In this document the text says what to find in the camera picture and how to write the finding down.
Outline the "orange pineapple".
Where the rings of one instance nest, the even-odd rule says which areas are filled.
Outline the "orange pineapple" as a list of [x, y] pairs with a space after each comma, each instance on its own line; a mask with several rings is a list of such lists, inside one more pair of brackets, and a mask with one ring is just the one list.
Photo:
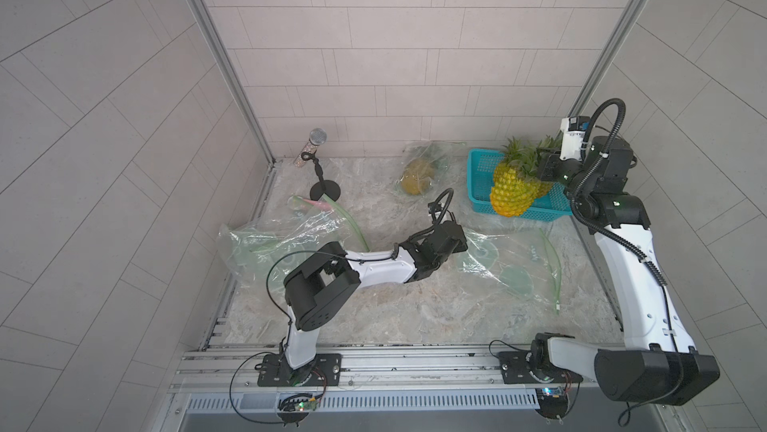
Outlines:
[[525, 176], [525, 142], [517, 138], [509, 139], [503, 150], [503, 158], [493, 171], [493, 182], [496, 184], [512, 170], [518, 178]]

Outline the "zip-top bag green pineapple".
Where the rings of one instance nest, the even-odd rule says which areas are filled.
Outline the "zip-top bag green pineapple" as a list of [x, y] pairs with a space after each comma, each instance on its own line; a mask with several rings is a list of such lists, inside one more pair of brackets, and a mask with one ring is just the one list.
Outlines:
[[233, 230], [225, 224], [217, 237], [219, 256], [237, 283], [253, 291], [269, 288], [274, 298], [284, 294], [285, 277], [298, 265], [301, 250], [295, 238], [280, 238], [253, 226]]

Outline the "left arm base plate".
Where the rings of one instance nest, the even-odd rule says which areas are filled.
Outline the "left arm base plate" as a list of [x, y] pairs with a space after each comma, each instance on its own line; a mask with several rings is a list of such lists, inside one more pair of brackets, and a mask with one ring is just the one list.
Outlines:
[[318, 354], [306, 365], [294, 369], [283, 354], [267, 353], [258, 367], [258, 386], [338, 386], [342, 360], [341, 354]]

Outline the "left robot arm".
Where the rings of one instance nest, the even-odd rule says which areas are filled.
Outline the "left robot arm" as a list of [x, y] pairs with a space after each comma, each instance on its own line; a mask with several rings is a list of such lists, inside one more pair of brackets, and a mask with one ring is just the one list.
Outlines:
[[338, 242], [325, 244], [284, 280], [289, 333], [281, 372], [293, 380], [312, 374], [321, 327], [358, 289], [424, 280], [452, 254], [466, 251], [465, 232], [453, 220], [414, 234], [390, 252], [348, 252]]

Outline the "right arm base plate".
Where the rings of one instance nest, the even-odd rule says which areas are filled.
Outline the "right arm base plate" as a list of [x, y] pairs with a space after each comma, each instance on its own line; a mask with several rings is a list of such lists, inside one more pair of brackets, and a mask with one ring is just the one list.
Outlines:
[[583, 377], [577, 373], [549, 367], [535, 369], [529, 363], [529, 353], [516, 350], [497, 352], [504, 384], [579, 384]]

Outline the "yellow pineapple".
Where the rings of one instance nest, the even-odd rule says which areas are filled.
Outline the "yellow pineapple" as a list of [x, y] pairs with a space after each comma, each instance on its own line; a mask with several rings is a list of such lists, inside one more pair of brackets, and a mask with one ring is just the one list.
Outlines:
[[506, 218], [521, 216], [537, 199], [535, 181], [535, 146], [525, 142], [525, 176], [518, 178], [512, 170], [503, 178], [493, 183], [491, 188], [491, 206], [497, 214]]

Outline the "yellow pineapple zip bag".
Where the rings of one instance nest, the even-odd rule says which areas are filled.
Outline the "yellow pineapple zip bag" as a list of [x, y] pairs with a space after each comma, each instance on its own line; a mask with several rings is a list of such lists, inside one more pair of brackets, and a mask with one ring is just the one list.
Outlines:
[[560, 312], [562, 264], [544, 230], [482, 234], [468, 228], [465, 237], [467, 250], [455, 256], [464, 277]]

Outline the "orange pineapple zip bag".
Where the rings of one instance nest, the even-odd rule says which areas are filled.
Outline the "orange pineapple zip bag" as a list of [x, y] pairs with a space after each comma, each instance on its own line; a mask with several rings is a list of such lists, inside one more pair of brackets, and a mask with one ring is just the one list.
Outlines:
[[371, 250], [360, 226], [353, 216], [340, 204], [326, 196], [321, 198], [330, 204], [331, 210], [293, 212], [288, 206], [269, 210], [259, 225], [268, 232], [275, 232], [281, 240], [287, 240], [290, 246], [299, 250], [317, 250], [327, 242], [339, 242], [346, 250], [369, 252]]

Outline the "bagged pineapple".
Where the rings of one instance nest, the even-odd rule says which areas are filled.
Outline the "bagged pineapple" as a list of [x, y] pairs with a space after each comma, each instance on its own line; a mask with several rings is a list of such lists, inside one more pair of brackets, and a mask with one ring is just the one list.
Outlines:
[[399, 180], [401, 189], [410, 196], [423, 196], [431, 189], [435, 178], [435, 166], [432, 162], [418, 158], [410, 161]]

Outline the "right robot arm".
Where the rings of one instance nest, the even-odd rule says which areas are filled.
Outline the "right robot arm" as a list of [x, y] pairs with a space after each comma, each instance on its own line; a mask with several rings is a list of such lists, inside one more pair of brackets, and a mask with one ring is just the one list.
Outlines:
[[568, 371], [593, 380], [613, 401], [680, 406], [721, 372], [683, 326], [655, 257], [643, 203], [623, 190], [632, 160], [625, 141], [599, 136], [587, 148], [581, 133], [565, 134], [558, 152], [542, 156], [540, 177], [564, 184], [573, 216], [594, 236], [606, 261], [624, 345], [605, 348], [540, 333], [529, 365], [539, 379]]

